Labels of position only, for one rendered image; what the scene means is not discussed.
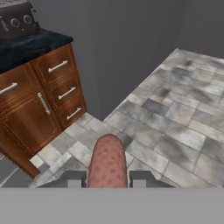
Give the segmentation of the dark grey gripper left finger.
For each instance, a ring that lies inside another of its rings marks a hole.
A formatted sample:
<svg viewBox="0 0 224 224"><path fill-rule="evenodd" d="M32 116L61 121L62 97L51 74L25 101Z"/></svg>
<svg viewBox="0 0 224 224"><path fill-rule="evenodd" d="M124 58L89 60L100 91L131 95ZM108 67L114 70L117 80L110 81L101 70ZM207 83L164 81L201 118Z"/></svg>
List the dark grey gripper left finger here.
<svg viewBox="0 0 224 224"><path fill-rule="evenodd" d="M42 188L85 188L86 171L65 171L59 178L42 185Z"/></svg>

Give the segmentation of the brown wooden cupboard door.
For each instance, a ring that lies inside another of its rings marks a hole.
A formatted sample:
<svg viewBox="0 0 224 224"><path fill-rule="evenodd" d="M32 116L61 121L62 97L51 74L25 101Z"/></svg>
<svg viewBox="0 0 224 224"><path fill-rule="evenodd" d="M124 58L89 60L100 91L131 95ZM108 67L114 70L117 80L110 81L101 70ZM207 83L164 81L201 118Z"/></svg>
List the brown wooden cupboard door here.
<svg viewBox="0 0 224 224"><path fill-rule="evenodd" d="M3 126L16 138L28 155L34 156L59 133L60 126L51 111L48 115L37 92L21 96L2 110Z"/></svg>

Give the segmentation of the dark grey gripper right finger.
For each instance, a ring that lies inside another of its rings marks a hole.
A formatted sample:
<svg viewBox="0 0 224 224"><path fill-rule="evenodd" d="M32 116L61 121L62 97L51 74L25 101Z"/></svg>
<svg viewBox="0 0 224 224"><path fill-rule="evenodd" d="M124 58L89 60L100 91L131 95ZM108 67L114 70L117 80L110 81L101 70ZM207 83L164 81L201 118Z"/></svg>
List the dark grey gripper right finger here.
<svg viewBox="0 0 224 224"><path fill-rule="evenodd" d="M130 171L129 172L130 188L162 188L172 187L161 180L157 180L150 171Z"/></svg>

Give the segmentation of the pink sausage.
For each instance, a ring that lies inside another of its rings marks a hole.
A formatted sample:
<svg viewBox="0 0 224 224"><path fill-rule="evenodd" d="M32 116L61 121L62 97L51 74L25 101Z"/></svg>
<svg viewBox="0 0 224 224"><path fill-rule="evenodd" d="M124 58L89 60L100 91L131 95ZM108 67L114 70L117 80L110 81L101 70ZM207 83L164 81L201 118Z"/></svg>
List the pink sausage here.
<svg viewBox="0 0 224 224"><path fill-rule="evenodd" d="M127 165L121 140L112 134L95 143L87 175L89 188L127 188Z"/></svg>

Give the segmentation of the brown wooden drawer front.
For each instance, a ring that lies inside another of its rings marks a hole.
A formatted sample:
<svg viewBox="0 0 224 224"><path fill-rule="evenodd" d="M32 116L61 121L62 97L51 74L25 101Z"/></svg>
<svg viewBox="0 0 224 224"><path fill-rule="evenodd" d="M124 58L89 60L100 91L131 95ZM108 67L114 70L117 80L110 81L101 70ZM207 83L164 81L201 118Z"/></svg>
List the brown wooden drawer front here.
<svg viewBox="0 0 224 224"><path fill-rule="evenodd" d="M66 129L86 112L83 100L69 101L56 112L62 129Z"/></svg>
<svg viewBox="0 0 224 224"><path fill-rule="evenodd" d="M54 109L59 109L69 102L77 102L81 98L81 86L76 77L65 78L47 89Z"/></svg>
<svg viewBox="0 0 224 224"><path fill-rule="evenodd" d="M16 82L18 85L0 95L0 111L21 96L33 92L39 87L36 75L29 63L0 74L0 90L10 86L12 82Z"/></svg>
<svg viewBox="0 0 224 224"><path fill-rule="evenodd" d="M31 62L42 86L77 76L72 44L63 45Z"/></svg>

